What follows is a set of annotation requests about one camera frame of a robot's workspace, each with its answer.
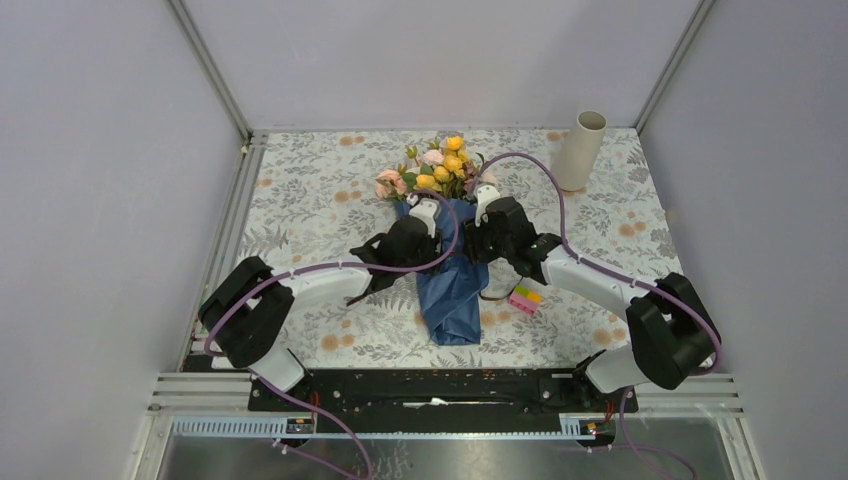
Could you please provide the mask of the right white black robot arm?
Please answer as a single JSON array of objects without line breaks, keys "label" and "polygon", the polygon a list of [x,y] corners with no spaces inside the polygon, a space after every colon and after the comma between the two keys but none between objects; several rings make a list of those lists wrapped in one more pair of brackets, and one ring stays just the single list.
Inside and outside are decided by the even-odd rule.
[{"label": "right white black robot arm", "polygon": [[512,197],[477,204],[463,224],[475,263],[506,260],[521,277],[575,293],[627,324],[629,342],[602,350],[575,369],[575,402],[597,412],[625,387],[676,389],[720,357],[721,338],[691,282],[670,273],[649,283],[582,256],[556,234],[541,234]]}]

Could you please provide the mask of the blue wrapping paper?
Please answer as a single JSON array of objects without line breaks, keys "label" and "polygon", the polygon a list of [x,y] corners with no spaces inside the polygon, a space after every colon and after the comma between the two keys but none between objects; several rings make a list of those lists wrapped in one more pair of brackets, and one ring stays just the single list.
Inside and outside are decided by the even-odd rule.
[{"label": "blue wrapping paper", "polygon": [[[422,316],[430,339],[440,346],[479,344],[482,336],[479,294],[489,284],[486,264],[475,264],[464,253],[463,222],[473,220],[475,206],[460,200],[448,200],[458,218],[460,238],[451,256],[433,273],[419,272],[416,288]],[[447,248],[454,235],[453,220],[447,210],[440,211],[436,228]]]}]

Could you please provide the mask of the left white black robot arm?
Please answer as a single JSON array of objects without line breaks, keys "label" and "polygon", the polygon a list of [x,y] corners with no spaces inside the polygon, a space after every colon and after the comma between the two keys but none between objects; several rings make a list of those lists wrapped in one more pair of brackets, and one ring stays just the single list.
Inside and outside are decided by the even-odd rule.
[{"label": "left white black robot arm", "polygon": [[334,263],[274,274],[261,258],[249,257],[199,309],[207,353],[252,372],[272,386],[282,408],[299,410],[311,387],[305,368],[277,342],[288,315],[330,300],[358,301],[408,273],[435,267],[441,253],[435,214],[412,213]]}]

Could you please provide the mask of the artificial flower bunch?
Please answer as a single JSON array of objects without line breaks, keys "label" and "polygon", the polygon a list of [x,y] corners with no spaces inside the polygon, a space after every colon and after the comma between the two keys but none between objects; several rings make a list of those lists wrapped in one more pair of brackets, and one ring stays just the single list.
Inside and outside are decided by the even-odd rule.
[{"label": "artificial flower bunch", "polygon": [[416,146],[407,146],[406,156],[410,165],[399,164],[377,175],[375,191],[379,199],[405,201],[410,193],[427,189],[447,199],[464,200],[471,195],[473,185],[497,184],[491,172],[480,173],[485,158],[482,154],[473,158],[462,136],[436,137],[422,152]]}]

